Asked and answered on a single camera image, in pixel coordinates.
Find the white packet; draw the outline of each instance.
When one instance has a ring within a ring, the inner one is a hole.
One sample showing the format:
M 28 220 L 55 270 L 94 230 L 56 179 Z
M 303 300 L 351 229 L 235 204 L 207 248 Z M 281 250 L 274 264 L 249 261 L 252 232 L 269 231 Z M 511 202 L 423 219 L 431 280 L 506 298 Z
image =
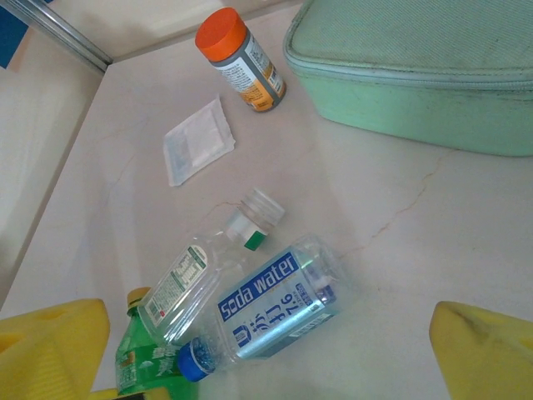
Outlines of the white packet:
M 165 135 L 163 152 L 168 184 L 180 186 L 234 148 L 235 139 L 217 96 Z

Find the green pouch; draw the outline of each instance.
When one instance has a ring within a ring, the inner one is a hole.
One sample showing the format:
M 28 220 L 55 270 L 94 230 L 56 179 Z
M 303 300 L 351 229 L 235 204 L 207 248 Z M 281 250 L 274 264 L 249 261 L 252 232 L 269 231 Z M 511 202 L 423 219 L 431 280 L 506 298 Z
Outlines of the green pouch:
M 324 118 L 533 154 L 531 0 L 308 0 L 284 52 Z

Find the white table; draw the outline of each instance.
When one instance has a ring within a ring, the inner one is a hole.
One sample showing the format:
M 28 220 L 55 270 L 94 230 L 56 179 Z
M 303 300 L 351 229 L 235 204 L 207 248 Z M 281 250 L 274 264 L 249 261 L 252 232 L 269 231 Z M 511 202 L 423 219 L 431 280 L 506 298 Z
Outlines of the white table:
M 357 300 L 271 359 L 201 385 L 205 399 L 445 399 L 428 327 L 440 300 L 533 319 L 533 159 L 451 151 L 319 117 L 281 42 L 296 8 L 248 23 L 287 80 L 256 114 L 192 40 L 112 65 L 1 318 L 76 298 L 106 302 L 95 388 L 114 385 L 126 294 L 153 285 L 187 236 L 220 227 L 249 188 L 287 210 L 260 255 L 315 232 L 343 254 Z M 218 93 L 237 148 L 182 187 L 162 138 Z

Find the green bottle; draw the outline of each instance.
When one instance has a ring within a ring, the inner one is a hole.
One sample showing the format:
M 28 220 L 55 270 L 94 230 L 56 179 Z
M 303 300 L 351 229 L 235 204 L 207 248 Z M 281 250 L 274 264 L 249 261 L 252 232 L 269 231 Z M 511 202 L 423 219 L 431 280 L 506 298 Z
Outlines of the green bottle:
M 159 347 L 142 325 L 137 305 L 148 290 L 149 287 L 140 287 L 127 295 L 127 315 L 132 320 L 115 356 L 118 394 L 165 387 L 172 400 L 196 400 L 197 385 L 187 381 L 175 363 L 179 348 Z

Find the orange cap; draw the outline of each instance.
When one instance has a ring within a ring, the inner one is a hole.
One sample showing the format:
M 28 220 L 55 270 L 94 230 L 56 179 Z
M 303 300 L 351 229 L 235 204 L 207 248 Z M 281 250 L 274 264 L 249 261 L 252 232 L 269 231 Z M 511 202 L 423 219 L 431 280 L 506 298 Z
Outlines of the orange cap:
M 230 57 L 247 37 L 247 27 L 235 9 L 221 8 L 209 16 L 197 32 L 195 44 L 214 63 Z

